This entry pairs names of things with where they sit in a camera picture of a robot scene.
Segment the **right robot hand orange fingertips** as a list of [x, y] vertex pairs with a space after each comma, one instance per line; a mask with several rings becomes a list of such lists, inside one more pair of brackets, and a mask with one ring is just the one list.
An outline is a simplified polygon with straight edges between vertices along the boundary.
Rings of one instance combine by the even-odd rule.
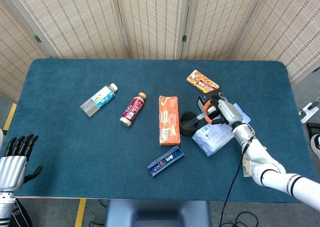
[[230, 102], [221, 98], [209, 99], [204, 104], [202, 111], [208, 112], [211, 107], [214, 107], [214, 110], [204, 116], [207, 123], [211, 125], [227, 124], [232, 128], [243, 123], [242, 115]]

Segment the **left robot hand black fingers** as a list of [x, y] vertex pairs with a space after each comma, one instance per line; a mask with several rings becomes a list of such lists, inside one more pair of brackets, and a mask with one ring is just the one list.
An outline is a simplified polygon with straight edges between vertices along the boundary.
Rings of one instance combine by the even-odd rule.
[[0, 158], [0, 191], [14, 193], [23, 184], [35, 179], [42, 171], [39, 165], [34, 172], [26, 175], [27, 165], [38, 136], [13, 137], [8, 142], [4, 155]]

